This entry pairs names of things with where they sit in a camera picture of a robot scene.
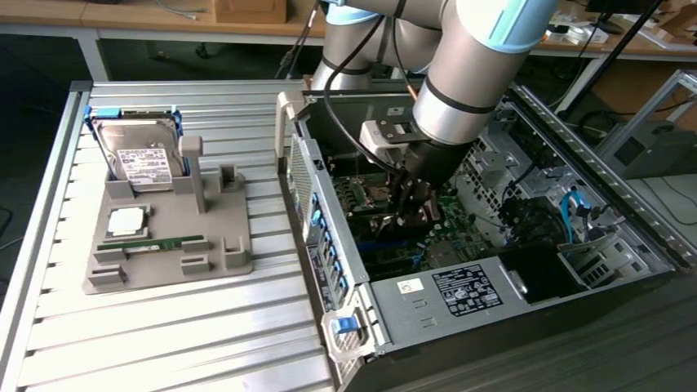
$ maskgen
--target ventilation grille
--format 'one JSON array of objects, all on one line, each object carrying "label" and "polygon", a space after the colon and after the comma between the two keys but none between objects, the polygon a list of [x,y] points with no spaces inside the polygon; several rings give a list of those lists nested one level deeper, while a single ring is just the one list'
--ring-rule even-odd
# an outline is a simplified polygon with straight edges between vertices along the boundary
[{"label": "ventilation grille", "polygon": [[294,136],[294,143],[291,145],[291,157],[290,157],[290,183],[291,189],[295,191],[295,202],[300,205],[302,221],[307,217],[307,209],[310,208],[310,198],[312,193],[312,182],[310,180],[310,174],[307,172],[306,160],[303,158],[303,152],[298,143],[298,137]]}]

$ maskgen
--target power supply label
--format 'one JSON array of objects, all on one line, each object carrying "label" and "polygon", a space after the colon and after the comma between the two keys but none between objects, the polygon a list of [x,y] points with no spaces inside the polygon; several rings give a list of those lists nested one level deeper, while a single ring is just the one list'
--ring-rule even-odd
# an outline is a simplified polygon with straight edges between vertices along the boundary
[{"label": "power supply label", "polygon": [[456,317],[504,304],[479,264],[434,274],[434,280]]}]

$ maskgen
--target green circuit board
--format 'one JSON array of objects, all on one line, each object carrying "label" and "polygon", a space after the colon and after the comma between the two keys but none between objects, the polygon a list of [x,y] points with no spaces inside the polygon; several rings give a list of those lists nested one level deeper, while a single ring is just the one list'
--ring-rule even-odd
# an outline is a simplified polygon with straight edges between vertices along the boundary
[{"label": "green circuit board", "polygon": [[338,177],[334,181],[372,280],[478,260],[482,251],[491,246],[470,220],[470,214],[456,196],[439,198],[444,220],[423,238],[394,243],[367,241],[370,226],[360,217],[379,213],[388,204],[386,174]]}]

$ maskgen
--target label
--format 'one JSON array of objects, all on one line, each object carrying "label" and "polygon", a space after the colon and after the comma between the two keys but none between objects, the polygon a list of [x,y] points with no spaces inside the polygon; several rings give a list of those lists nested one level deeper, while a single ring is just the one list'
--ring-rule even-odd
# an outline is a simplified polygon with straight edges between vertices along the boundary
[{"label": "label", "polygon": [[402,282],[396,283],[396,286],[400,288],[402,294],[408,294],[411,292],[424,290],[424,283],[422,283],[422,279],[419,278],[403,280]]},{"label": "label", "polygon": [[402,116],[404,115],[404,106],[388,108],[388,116]]},{"label": "label", "polygon": [[117,152],[131,184],[151,185],[172,182],[166,149],[119,149]]},{"label": "label", "polygon": [[434,274],[434,280],[456,317],[504,304],[479,264]]}]

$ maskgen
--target wire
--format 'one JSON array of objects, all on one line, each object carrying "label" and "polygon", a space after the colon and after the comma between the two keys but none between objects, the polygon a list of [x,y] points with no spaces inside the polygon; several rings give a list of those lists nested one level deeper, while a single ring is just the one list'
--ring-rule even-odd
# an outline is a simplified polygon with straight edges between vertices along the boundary
[{"label": "wire", "polygon": [[504,205],[507,191],[510,189],[514,189],[514,187],[516,185],[519,185],[523,180],[526,180],[526,177],[528,177],[531,175],[531,173],[534,172],[535,166],[538,165],[539,159],[540,159],[540,157],[538,157],[534,160],[534,162],[531,163],[531,166],[528,166],[528,169],[526,169],[526,171],[523,172],[522,176],[519,178],[516,178],[514,181],[511,181],[508,185],[506,185],[504,191],[502,193],[502,205]]},{"label": "wire", "polygon": [[322,3],[320,0],[315,0],[314,8],[310,11],[310,14],[307,16],[306,25],[303,26],[302,33],[298,35],[298,39],[295,40],[294,46],[288,49],[288,51],[283,55],[283,59],[279,64],[279,69],[276,71],[276,75],[274,75],[275,79],[279,79],[282,77],[283,70],[298,61],[295,54],[296,54],[296,51],[298,51],[298,48],[300,47],[300,45],[302,44],[306,45],[307,37],[310,36],[310,31],[311,31],[311,28],[314,25],[314,19],[315,19],[315,15],[318,13],[318,8],[319,8],[320,3]]},{"label": "wire", "polygon": [[6,230],[9,229],[10,222],[13,222],[13,218],[15,217],[15,213],[13,210],[7,207],[0,206],[0,211],[5,211],[9,214],[9,217],[6,218],[6,221],[3,222],[3,225],[0,226],[0,238],[5,235]]},{"label": "wire", "polygon": [[[680,108],[683,105],[694,102],[695,100],[697,100],[697,95],[694,95],[691,96],[687,100],[671,105],[671,106],[667,106],[662,109],[656,109],[654,110],[655,113],[662,113],[662,112],[667,112],[670,110],[674,110],[674,109],[678,109]],[[612,118],[612,116],[635,116],[639,112],[634,112],[634,113],[619,113],[619,112],[614,112],[612,110],[594,110],[591,112],[588,112],[587,114],[583,115],[582,119],[579,120],[579,127],[576,128],[578,132],[583,134],[583,132],[587,130],[587,129],[592,129],[591,127],[587,127],[587,123],[591,121],[592,118],[596,118],[596,117],[603,117],[603,118],[607,118],[611,123],[616,124],[619,123],[619,121]]]},{"label": "wire", "polygon": [[404,64],[403,64],[403,58],[400,57],[400,51],[396,47],[396,21],[398,18],[392,18],[392,47],[395,48],[395,57],[396,57],[396,63],[399,64],[400,74],[403,75],[404,84],[407,84],[407,89],[410,91],[410,95],[412,96],[412,99],[416,100],[419,97],[416,95],[416,89],[412,85],[412,82],[410,81],[407,77],[407,71],[404,70]]},{"label": "wire", "polygon": [[668,180],[666,179],[666,177],[662,177],[662,180],[664,181],[664,183],[668,185],[668,187],[671,189],[674,189],[674,192],[676,192],[678,194],[680,194],[687,200],[690,200],[690,202],[694,204],[694,206],[697,208],[697,202],[695,201],[694,198],[691,198],[687,194],[684,194],[680,190],[676,189],[676,187],[671,184],[671,182],[668,182]]},{"label": "wire", "polygon": [[171,7],[163,0],[155,0],[155,2],[167,11],[172,12],[174,14],[182,15],[186,18],[190,18],[191,20],[199,19],[194,13],[208,12],[207,8],[196,8],[194,10],[180,10],[179,8]]},{"label": "wire", "polygon": [[576,72],[575,81],[570,84],[570,88],[567,89],[567,92],[563,94],[563,96],[559,97],[559,100],[556,100],[555,102],[548,104],[550,107],[552,107],[555,105],[559,105],[563,102],[564,98],[567,98],[567,96],[571,93],[571,89],[575,88],[575,85],[576,85],[576,82],[579,81],[579,78],[582,77],[582,74],[584,72],[584,67],[583,67],[583,64],[582,64],[582,62],[584,60],[583,56],[584,56],[584,53],[587,52],[588,45],[591,45],[591,41],[594,40],[594,35],[596,35],[596,31],[599,31],[599,25],[600,25],[600,23],[596,23],[596,25],[594,26],[594,31],[591,32],[591,37],[588,37],[587,44],[582,48],[582,51],[579,52],[579,56],[576,57],[576,66],[579,67],[579,71]]},{"label": "wire", "polygon": [[15,245],[17,243],[19,243],[23,239],[25,239],[25,236],[19,237],[19,238],[15,238],[13,241],[10,241],[3,246],[0,246],[0,252],[5,251],[9,247]]},{"label": "wire", "polygon": [[495,225],[496,227],[500,227],[502,229],[511,229],[511,226],[496,223],[494,220],[484,218],[480,214],[478,214],[475,212],[471,212],[471,215],[476,216],[478,219],[480,219],[483,222],[487,222],[490,225]]},{"label": "wire", "polygon": [[318,15],[319,3],[320,3],[320,0],[315,0],[314,9],[311,10],[310,16],[307,17],[306,28],[303,29],[303,34],[302,34],[303,39],[300,42],[300,46],[298,47],[298,49],[295,51],[294,61],[291,62],[291,68],[288,70],[288,73],[286,74],[287,79],[291,79],[294,77],[295,65],[298,64],[298,60],[302,58],[303,47],[306,46],[307,37],[310,36],[310,32],[314,28],[314,21],[315,21],[315,16]]},{"label": "wire", "polygon": [[399,175],[400,171],[392,165],[386,163],[371,152],[371,150],[367,149],[367,147],[351,136],[350,130],[344,126],[344,124],[342,122],[342,119],[338,117],[338,114],[335,113],[335,109],[331,106],[331,95],[330,95],[331,84],[335,82],[335,79],[338,78],[339,74],[342,73],[342,70],[344,69],[344,67],[350,64],[350,62],[354,60],[354,58],[359,55],[360,51],[363,50],[363,47],[367,45],[368,41],[371,40],[371,37],[375,35],[375,32],[378,31],[378,29],[380,27],[380,24],[383,23],[383,20],[384,20],[384,16],[379,16],[379,19],[378,19],[374,27],[371,28],[371,31],[368,31],[367,36],[360,41],[359,46],[356,47],[356,49],[354,49],[354,51],[351,52],[348,57],[344,59],[342,64],[338,66],[335,71],[331,73],[330,78],[327,79],[327,84],[326,84],[326,89],[323,91],[324,92],[323,95],[324,95],[324,98],[326,98],[327,113],[330,114],[331,119],[334,120],[335,124],[339,127],[339,130],[342,131],[344,136],[347,137],[347,139],[351,142],[351,144],[354,145],[354,147],[356,147],[356,149],[360,151],[360,153],[364,154],[367,156],[367,158],[371,161],[374,161],[375,164],[379,165],[383,170],[386,170],[387,172],[390,172],[392,174]]},{"label": "wire", "polygon": [[697,225],[697,221],[696,222],[692,222],[692,223],[688,223],[686,222],[684,220],[680,220],[680,218],[676,216],[676,214],[674,213],[674,211],[668,208],[668,205],[666,204],[664,200],[662,199],[662,197],[659,196],[659,194],[656,193],[656,190],[654,190],[654,187],[650,185],[650,183],[647,182],[647,180],[642,179],[642,181],[644,182],[644,184],[647,185],[648,189],[652,191],[652,194],[654,196],[656,197],[656,199],[659,200],[659,203],[662,203],[662,205],[664,206],[666,210],[668,211],[668,213],[671,214],[671,216],[674,217],[674,219],[678,221],[678,223],[680,223],[682,225],[686,225],[686,226],[695,226]]}]

